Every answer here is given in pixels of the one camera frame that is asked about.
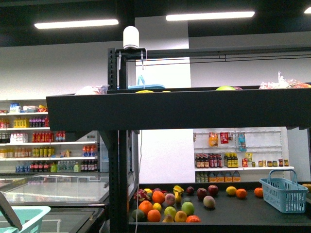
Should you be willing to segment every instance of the fluorescent light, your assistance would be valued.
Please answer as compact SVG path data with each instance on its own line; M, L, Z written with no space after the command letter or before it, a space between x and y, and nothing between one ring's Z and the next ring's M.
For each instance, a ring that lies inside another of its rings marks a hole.
M71 22L55 22L55 23L36 23L35 27L38 29L77 28L77 27L116 25L118 23L119 22L116 19L102 19L102 20L85 20L85 21L71 21Z
M305 10L305 14L311 14L311 7L309 7L307 10Z
M221 18L247 18L252 17L254 11L244 12L221 12L221 13L204 13L204 14L184 14L184 15L169 15L166 16L167 21L180 20L199 20L199 19L221 19Z

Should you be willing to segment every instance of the yellow fruit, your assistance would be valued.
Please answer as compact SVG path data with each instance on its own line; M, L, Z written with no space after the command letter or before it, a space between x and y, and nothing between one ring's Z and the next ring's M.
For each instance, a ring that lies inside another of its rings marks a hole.
M142 90L142 91L137 91L135 93L154 93L154 91Z
M152 193L152 190L149 188L145 188L144 191L146 191L146 193Z
M233 186L229 186L225 191L227 192L228 195L234 196L237 192L237 189Z
M154 209L154 210L158 210L159 212L161 212L162 206L161 206L161 204L159 204L159 203L155 203L155 204L153 205L153 209Z

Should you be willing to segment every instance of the plastic basket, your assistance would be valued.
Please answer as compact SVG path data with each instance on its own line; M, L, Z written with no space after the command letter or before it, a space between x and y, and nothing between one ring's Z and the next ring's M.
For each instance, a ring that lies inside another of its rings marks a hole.
M51 208L49 206L13 206L23 229L18 231L15 227L0 228L0 233L40 233L42 218Z
M275 171L292 171L293 179L271 178ZM304 213L308 189L297 183L297 174L292 169L271 170L267 179L260 179L263 199L282 213Z

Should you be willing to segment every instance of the plastic bag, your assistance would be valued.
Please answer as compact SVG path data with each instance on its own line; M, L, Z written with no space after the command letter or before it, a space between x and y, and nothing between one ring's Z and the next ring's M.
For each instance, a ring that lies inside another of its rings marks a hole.
M108 85L102 86L85 86L81 90L77 91L75 96L80 95L104 95L107 94Z
M311 85L302 83L296 79L286 80L281 76L281 72L278 72L278 83L274 82L262 82L259 89L281 89L281 88L311 88Z

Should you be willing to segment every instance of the snack bag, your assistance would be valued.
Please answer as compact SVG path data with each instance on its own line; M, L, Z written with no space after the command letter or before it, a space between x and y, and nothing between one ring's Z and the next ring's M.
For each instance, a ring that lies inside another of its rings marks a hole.
M245 133L239 133L238 139L240 151L246 151Z
M218 134L210 132L208 136L208 144L210 147L217 147L218 146Z

